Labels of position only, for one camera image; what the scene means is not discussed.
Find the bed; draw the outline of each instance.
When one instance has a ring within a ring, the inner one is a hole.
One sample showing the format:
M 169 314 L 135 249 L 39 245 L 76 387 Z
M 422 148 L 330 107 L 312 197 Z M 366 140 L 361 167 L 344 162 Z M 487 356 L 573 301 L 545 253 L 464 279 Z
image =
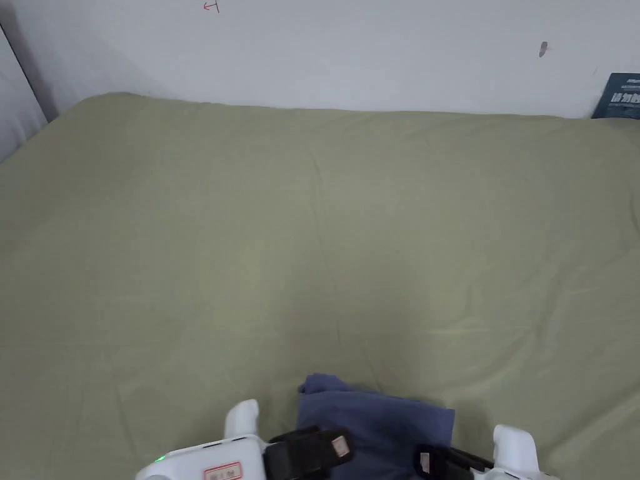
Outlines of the bed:
M 8 479 L 132 478 L 312 372 L 637 476 L 640 122 L 88 99 L 0 165 Z

